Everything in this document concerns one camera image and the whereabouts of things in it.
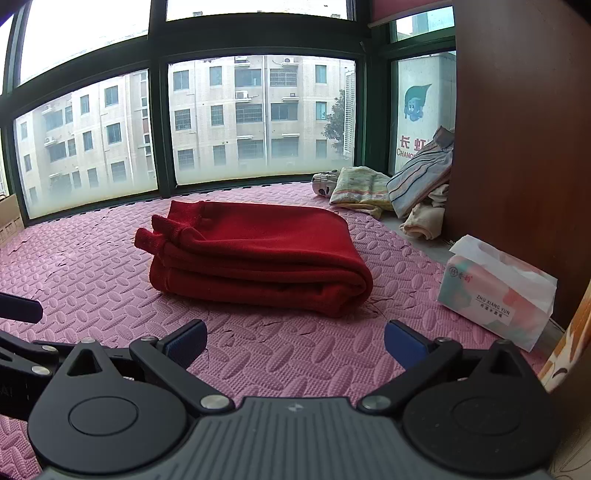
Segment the panda print cloth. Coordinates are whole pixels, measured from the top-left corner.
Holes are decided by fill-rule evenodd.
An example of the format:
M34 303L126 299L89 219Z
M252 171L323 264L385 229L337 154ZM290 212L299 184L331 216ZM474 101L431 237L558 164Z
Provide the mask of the panda print cloth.
M315 195L330 198L338 184L340 173L339 170L332 170L315 174L311 178L311 187Z

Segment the brown cardboard box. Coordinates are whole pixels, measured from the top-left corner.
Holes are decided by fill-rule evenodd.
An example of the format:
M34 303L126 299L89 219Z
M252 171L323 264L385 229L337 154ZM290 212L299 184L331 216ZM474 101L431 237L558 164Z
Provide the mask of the brown cardboard box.
M24 230L17 196L4 196L0 201L0 246L4 247Z

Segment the tissue pack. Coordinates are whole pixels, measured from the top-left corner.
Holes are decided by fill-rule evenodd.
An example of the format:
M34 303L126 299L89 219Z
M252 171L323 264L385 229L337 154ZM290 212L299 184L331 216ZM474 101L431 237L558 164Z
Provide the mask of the tissue pack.
M451 252L439 303L532 351L553 313L558 280L471 235Z

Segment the blue striped folded cloth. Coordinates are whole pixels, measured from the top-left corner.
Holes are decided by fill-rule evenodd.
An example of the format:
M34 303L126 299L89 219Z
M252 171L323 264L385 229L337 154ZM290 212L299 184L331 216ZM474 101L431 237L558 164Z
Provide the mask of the blue striped folded cloth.
M440 127L427 143L387 183L389 200L399 219L451 177L455 132Z

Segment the cream crumpled cloth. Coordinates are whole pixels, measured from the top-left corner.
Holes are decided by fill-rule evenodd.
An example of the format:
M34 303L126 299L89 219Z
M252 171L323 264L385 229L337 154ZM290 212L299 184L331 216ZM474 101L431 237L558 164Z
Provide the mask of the cream crumpled cloth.
M438 186L411 210L400 230L408 237L434 240L441 235L449 184Z

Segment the red knit sweater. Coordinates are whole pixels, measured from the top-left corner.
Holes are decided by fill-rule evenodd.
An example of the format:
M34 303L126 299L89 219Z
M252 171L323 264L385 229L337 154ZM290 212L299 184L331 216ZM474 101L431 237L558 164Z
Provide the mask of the red knit sweater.
M308 206L173 201L135 233L158 291L342 317L372 293L348 223Z

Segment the pink foam floor mat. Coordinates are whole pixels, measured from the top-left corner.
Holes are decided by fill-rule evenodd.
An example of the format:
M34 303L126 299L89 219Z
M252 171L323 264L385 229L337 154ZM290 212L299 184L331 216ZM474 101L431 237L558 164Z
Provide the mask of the pink foam floor mat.
M398 319L423 335L488 348L493 336L437 302L444 269L383 222L342 211L374 289L335 320L310 312L189 302L149 283L137 229L169 202L104 209L25 229L1 250L1 288L38 300L35 325L3 321L21 339L124 347L192 319L207 327L190 372L242 407L228 424L207 421L195 449L170 461L171 479L446 479L449 472L402 445L397 428L362 426L353 404L398 376L384 329Z

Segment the yellow floral folded cloth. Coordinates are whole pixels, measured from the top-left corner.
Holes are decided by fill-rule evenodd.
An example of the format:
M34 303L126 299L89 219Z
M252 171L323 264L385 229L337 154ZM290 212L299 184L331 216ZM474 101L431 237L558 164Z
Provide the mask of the yellow floral folded cloth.
M344 167L329 203L380 219L384 211L394 211L388 191L389 180L389 176L367 166Z

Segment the air conditioner outdoor unit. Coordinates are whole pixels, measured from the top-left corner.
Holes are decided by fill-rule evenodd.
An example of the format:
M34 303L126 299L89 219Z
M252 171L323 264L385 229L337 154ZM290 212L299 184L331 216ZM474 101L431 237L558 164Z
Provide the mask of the air conditioner outdoor unit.
M356 72L353 70L345 74L344 112L344 155L353 161L356 145Z

